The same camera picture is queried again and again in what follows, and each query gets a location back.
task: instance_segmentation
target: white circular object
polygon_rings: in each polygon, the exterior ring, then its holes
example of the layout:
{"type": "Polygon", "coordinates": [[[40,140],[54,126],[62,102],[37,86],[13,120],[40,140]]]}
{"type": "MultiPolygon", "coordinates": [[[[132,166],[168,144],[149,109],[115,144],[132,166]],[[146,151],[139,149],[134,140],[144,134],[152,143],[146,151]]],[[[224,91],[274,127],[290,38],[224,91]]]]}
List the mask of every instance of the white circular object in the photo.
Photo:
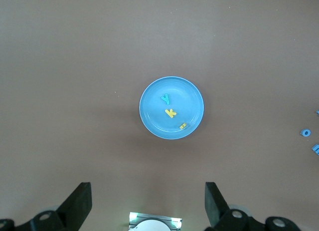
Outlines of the white circular object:
{"type": "Polygon", "coordinates": [[[139,223],[134,229],[135,231],[170,231],[169,227],[161,221],[145,220],[139,223]]]}

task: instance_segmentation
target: blue plate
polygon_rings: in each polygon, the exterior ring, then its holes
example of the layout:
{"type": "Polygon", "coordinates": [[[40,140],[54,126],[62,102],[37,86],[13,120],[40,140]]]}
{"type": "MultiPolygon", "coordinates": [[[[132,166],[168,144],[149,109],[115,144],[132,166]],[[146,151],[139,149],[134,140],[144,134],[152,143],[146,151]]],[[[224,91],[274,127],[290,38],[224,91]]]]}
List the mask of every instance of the blue plate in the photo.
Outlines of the blue plate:
{"type": "Polygon", "coordinates": [[[140,100],[145,127],[163,139],[180,139],[193,132],[204,114],[203,98],[191,82],[176,76],[150,84],[140,100]]]}

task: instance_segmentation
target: yellow foam piece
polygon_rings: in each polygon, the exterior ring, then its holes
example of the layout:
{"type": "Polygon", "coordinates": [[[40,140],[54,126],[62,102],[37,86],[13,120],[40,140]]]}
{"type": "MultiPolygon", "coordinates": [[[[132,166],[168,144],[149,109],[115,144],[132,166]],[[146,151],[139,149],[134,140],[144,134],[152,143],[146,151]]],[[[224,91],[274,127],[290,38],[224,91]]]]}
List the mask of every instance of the yellow foam piece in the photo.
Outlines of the yellow foam piece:
{"type": "Polygon", "coordinates": [[[183,128],[185,128],[185,126],[186,126],[186,123],[182,124],[179,128],[183,129],[183,128]]]}
{"type": "Polygon", "coordinates": [[[174,115],[177,115],[176,112],[173,111],[173,109],[165,110],[166,114],[170,116],[170,118],[173,118],[174,115]]]}

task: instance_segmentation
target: screw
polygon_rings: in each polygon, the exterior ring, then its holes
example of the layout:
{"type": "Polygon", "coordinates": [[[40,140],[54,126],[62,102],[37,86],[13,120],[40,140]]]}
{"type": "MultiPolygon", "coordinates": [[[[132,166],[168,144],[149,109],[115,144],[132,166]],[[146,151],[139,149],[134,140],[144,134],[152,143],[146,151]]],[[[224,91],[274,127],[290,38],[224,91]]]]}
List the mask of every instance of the screw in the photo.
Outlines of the screw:
{"type": "Polygon", "coordinates": [[[51,213],[46,213],[46,214],[43,214],[40,216],[39,220],[40,221],[43,221],[43,220],[46,220],[50,217],[51,213]]]}
{"type": "Polygon", "coordinates": [[[241,212],[239,212],[239,211],[237,211],[237,210],[233,211],[231,214],[232,214],[235,218],[238,218],[238,219],[240,219],[240,218],[243,217],[243,215],[241,214],[241,212]]]}
{"type": "Polygon", "coordinates": [[[276,226],[281,227],[281,228],[283,228],[283,227],[286,226],[285,223],[284,223],[284,221],[282,221],[282,220],[280,220],[280,219],[274,219],[274,220],[273,220],[273,223],[274,223],[276,226]]]}
{"type": "Polygon", "coordinates": [[[2,229],[5,225],[6,225],[6,221],[2,221],[2,222],[0,223],[0,229],[2,229]]]}

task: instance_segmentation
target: plate rim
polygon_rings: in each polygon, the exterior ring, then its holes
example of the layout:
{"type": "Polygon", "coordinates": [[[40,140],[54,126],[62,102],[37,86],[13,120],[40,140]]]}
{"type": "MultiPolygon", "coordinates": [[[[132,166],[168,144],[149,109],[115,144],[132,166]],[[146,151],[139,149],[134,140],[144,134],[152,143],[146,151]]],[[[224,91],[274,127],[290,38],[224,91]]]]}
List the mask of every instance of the plate rim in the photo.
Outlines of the plate rim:
{"type": "Polygon", "coordinates": [[[157,137],[159,137],[159,138],[162,138],[162,139],[166,139],[166,140],[182,139],[182,138],[184,138],[184,137],[190,135],[191,133],[193,133],[193,132],[197,129],[197,127],[199,126],[199,124],[201,123],[201,121],[202,121],[202,118],[203,118],[203,116],[204,116],[204,110],[205,110],[205,109],[204,109],[204,99],[203,99],[203,97],[202,97],[202,95],[201,95],[199,89],[198,89],[192,82],[190,82],[189,80],[187,80],[187,79],[185,79],[185,78],[183,78],[183,77],[179,77],[179,76],[165,76],[165,77],[161,77],[161,78],[159,78],[159,79],[154,80],[154,81],[153,81],[151,84],[149,84],[149,85],[145,88],[145,90],[143,91],[143,93],[142,93],[142,95],[141,95],[141,98],[140,98],[140,103],[139,103],[140,118],[141,118],[141,121],[142,121],[142,123],[144,124],[145,128],[147,128],[147,130],[150,131],[153,135],[155,135],[155,136],[157,136],[157,137]],[[202,110],[203,110],[203,111],[202,111],[202,114],[200,115],[200,121],[199,121],[198,125],[195,127],[194,130],[192,130],[192,131],[189,132],[188,134],[183,135],[183,136],[178,137],[178,138],[167,138],[167,137],[162,137],[162,136],[160,136],[160,135],[158,135],[158,134],[155,134],[154,132],[152,132],[152,131],[147,127],[147,125],[145,125],[144,120],[143,120],[143,118],[142,118],[142,114],[141,114],[141,102],[142,102],[142,98],[143,98],[145,92],[146,92],[146,91],[148,90],[148,88],[150,88],[154,83],[156,83],[156,82],[158,82],[158,81],[160,81],[160,80],[162,80],[162,79],[168,79],[168,78],[177,78],[177,79],[186,81],[186,82],[189,83],[191,86],[193,86],[193,87],[195,88],[195,90],[198,92],[199,97],[200,97],[200,101],[201,101],[201,104],[202,104],[202,110]]]}

